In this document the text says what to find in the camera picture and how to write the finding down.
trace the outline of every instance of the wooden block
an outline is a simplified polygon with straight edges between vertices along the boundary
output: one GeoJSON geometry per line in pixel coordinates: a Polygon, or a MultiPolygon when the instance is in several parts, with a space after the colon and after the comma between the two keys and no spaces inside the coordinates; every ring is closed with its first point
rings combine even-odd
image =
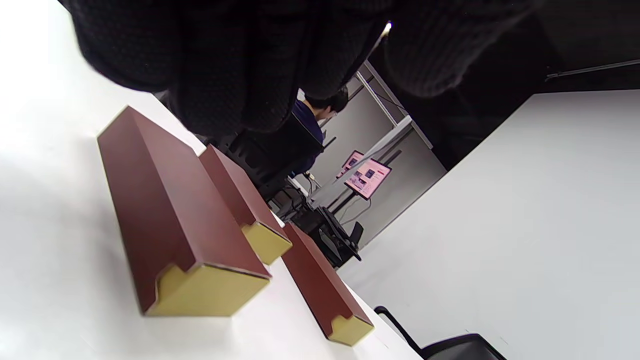
{"type": "Polygon", "coordinates": [[[324,335],[353,346],[373,324],[316,243],[293,224],[284,227],[293,248],[282,256],[324,335]]]}
{"type": "Polygon", "coordinates": [[[98,145],[145,315],[230,316],[268,284],[189,146],[132,108],[98,145]]]}
{"type": "Polygon", "coordinates": [[[211,145],[200,161],[260,260],[270,265],[287,252],[291,242],[246,172],[211,145]]]}

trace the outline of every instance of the white table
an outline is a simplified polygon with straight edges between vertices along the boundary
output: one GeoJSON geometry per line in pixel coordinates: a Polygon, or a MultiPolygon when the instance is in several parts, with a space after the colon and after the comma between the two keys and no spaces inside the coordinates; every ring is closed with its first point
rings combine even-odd
{"type": "Polygon", "coordinates": [[[325,340],[281,261],[232,318],[142,317],[95,137],[130,104],[204,147],[153,96],[94,73],[57,1],[5,5],[0,359],[418,359],[359,298],[376,330],[325,340]]]}
{"type": "Polygon", "coordinates": [[[305,197],[309,196],[309,192],[307,191],[307,189],[305,189],[298,180],[296,180],[295,177],[287,177],[287,180],[293,185],[295,186],[298,190],[300,190],[300,192],[302,193],[302,195],[304,195],[305,197]]]}

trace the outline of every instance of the computer monitor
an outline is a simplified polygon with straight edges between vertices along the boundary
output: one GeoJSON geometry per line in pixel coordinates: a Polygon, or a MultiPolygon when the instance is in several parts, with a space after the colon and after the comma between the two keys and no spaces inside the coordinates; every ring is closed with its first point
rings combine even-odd
{"type": "MultiPolygon", "coordinates": [[[[344,162],[342,171],[336,176],[339,178],[347,170],[351,169],[358,161],[364,157],[360,151],[353,151],[351,156],[344,162]]],[[[391,173],[391,168],[382,165],[376,160],[369,159],[363,165],[360,166],[344,184],[350,187],[358,195],[365,200],[371,199],[371,195],[378,189],[382,181],[391,173]]]]}

